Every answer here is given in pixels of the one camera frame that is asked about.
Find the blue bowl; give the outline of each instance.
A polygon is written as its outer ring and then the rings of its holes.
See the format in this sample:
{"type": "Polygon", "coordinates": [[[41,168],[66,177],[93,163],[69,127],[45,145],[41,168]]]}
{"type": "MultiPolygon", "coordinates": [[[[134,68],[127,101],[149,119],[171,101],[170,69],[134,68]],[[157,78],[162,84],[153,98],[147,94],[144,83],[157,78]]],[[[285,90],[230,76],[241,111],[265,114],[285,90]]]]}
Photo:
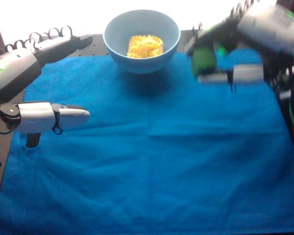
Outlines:
{"type": "Polygon", "coordinates": [[[133,73],[155,72],[173,57],[181,32],[169,16],[152,10],[134,10],[114,18],[107,26],[103,40],[113,60],[123,69],[133,73]],[[163,41],[163,54],[150,58],[126,56],[128,43],[135,35],[153,35],[163,41]]]}

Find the corn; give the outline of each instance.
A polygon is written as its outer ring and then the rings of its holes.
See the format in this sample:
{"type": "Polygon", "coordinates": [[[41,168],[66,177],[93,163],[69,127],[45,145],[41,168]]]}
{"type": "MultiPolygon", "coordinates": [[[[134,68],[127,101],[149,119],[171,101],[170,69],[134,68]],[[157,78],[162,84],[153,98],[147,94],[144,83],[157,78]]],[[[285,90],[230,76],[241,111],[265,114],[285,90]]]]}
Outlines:
{"type": "Polygon", "coordinates": [[[152,35],[133,36],[129,41],[127,56],[131,58],[149,58],[163,53],[163,42],[152,35]]]}

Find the bowl rim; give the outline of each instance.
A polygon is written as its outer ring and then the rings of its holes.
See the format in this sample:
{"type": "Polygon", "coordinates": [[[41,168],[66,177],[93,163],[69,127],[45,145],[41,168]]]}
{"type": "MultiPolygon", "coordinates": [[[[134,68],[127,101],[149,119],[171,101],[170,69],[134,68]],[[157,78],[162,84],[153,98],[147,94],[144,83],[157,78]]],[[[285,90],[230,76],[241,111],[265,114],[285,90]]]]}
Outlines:
{"type": "Polygon", "coordinates": [[[114,18],[113,18],[113,19],[107,24],[107,26],[106,26],[106,28],[105,28],[105,30],[104,30],[104,33],[103,33],[103,41],[104,41],[104,44],[106,45],[106,47],[108,47],[111,51],[113,51],[113,52],[116,53],[117,55],[119,55],[119,56],[121,56],[121,57],[124,57],[124,58],[126,58],[126,59],[133,59],[133,60],[148,60],[148,59],[152,59],[152,58],[160,57],[160,56],[162,56],[162,55],[167,54],[169,51],[171,51],[173,48],[175,48],[176,45],[179,43],[179,41],[180,41],[180,39],[181,39],[181,30],[180,30],[180,28],[178,27],[178,25],[177,25],[177,23],[175,22],[175,20],[172,19],[172,18],[171,18],[170,16],[168,16],[167,14],[162,13],[162,12],[160,12],[160,11],[149,10],[149,9],[137,9],[137,10],[131,10],[131,11],[123,12],[123,13],[117,15],[116,17],[114,17],[114,18]],[[106,38],[105,38],[105,33],[106,33],[106,30],[107,30],[108,25],[109,25],[109,24],[110,24],[110,23],[111,23],[116,17],[121,16],[121,15],[123,15],[123,14],[126,14],[126,13],[128,13],[128,12],[132,12],[132,11],[154,11],[154,12],[158,12],[158,13],[164,14],[165,16],[167,16],[167,17],[169,17],[171,20],[173,20],[173,22],[175,23],[175,25],[176,25],[176,27],[177,27],[177,29],[178,29],[178,38],[177,38],[175,44],[174,44],[169,50],[167,50],[165,53],[162,53],[161,55],[157,55],[157,56],[149,57],[149,58],[132,58],[132,57],[127,57],[127,56],[125,56],[125,55],[121,55],[121,54],[117,53],[116,51],[112,50],[112,48],[107,44],[107,42],[106,42],[106,38]]]}

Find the blue towel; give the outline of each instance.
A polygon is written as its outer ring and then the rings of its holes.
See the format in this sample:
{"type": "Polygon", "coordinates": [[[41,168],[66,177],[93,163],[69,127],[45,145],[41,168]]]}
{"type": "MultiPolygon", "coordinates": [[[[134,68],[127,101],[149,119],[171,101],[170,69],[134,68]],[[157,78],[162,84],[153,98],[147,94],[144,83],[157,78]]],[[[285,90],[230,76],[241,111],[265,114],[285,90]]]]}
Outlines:
{"type": "Polygon", "coordinates": [[[14,134],[0,235],[294,232],[294,147],[266,84],[199,84],[184,54],[149,75],[93,56],[46,65],[25,100],[91,118],[35,149],[14,134]]]}

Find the corn kernel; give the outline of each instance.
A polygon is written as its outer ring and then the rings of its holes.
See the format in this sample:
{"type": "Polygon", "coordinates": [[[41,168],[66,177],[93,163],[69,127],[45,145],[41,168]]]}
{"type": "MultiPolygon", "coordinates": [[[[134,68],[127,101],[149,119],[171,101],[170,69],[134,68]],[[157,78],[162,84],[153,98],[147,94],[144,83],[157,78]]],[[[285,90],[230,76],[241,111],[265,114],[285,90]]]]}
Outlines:
{"type": "Polygon", "coordinates": [[[160,38],[152,35],[133,36],[129,41],[127,57],[149,58],[163,53],[163,42],[160,38]]]}

